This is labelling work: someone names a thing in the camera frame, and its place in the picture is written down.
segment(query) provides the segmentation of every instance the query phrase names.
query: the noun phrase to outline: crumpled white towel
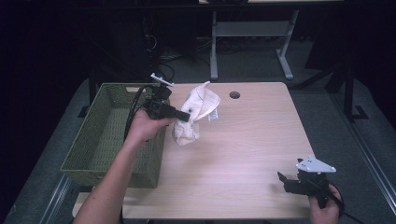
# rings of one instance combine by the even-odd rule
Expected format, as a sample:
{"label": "crumpled white towel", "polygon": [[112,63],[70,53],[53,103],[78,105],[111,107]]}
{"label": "crumpled white towel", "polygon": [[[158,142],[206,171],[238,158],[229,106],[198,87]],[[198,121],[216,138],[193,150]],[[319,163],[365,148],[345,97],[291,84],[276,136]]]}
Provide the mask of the crumpled white towel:
{"label": "crumpled white towel", "polygon": [[190,113],[189,122],[184,122],[179,119],[175,121],[173,137],[181,146],[199,138],[198,124],[194,124],[194,122],[210,114],[218,107],[221,101],[217,94],[206,88],[209,84],[210,82],[207,81],[193,89],[186,103],[184,103],[180,109],[183,112]]}

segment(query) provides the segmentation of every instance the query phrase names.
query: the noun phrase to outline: green basket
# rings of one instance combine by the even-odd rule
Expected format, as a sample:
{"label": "green basket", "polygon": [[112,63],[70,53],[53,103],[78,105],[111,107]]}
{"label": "green basket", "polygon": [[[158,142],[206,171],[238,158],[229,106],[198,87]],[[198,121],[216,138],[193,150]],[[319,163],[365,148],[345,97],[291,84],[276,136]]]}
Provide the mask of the green basket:
{"label": "green basket", "polygon": [[[83,186],[95,186],[104,177],[123,144],[124,129],[137,90],[148,84],[104,83],[82,123],[61,172]],[[138,108],[150,98],[151,89],[140,96]],[[156,188],[163,157],[165,128],[139,150],[128,187]]]}

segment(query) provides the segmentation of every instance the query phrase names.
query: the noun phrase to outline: wooden table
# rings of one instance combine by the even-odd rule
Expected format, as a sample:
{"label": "wooden table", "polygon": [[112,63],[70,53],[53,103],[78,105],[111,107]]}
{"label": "wooden table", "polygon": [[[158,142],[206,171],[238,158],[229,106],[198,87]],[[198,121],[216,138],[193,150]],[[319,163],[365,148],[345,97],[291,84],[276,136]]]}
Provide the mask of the wooden table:
{"label": "wooden table", "polygon": [[[172,88],[181,108],[198,84]],[[212,83],[219,119],[199,120],[200,138],[179,146],[166,130],[156,189],[127,189],[125,218],[264,219],[308,217],[306,196],[286,193],[277,171],[292,178],[298,158],[314,155],[283,83]],[[239,99],[230,92],[238,91]],[[76,215],[88,193],[80,193]]]}

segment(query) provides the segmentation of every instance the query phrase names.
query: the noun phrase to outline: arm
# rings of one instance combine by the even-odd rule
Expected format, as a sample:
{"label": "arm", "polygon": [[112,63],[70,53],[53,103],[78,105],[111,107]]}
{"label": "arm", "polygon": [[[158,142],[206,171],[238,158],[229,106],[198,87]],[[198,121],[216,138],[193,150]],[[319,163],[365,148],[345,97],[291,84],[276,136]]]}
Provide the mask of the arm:
{"label": "arm", "polygon": [[150,119],[145,111],[134,116],[128,136],[103,180],[78,211],[74,223],[116,223],[122,207],[137,152],[172,119]]}
{"label": "arm", "polygon": [[[338,200],[341,200],[341,194],[338,190],[330,185],[330,192],[334,194]],[[309,205],[311,206],[311,222],[312,224],[336,224],[338,222],[338,215],[340,209],[332,199],[328,199],[326,207],[320,209],[318,200],[315,196],[308,197]]]}

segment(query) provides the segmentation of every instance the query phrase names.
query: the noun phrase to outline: round hole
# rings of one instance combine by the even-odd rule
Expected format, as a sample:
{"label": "round hole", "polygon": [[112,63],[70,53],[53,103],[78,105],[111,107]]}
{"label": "round hole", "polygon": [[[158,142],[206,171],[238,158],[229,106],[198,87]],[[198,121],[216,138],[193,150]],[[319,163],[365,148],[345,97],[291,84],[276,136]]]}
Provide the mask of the round hole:
{"label": "round hole", "polygon": [[238,99],[239,97],[241,97],[241,94],[239,94],[239,92],[237,91],[232,91],[230,92],[230,97],[233,99]]}

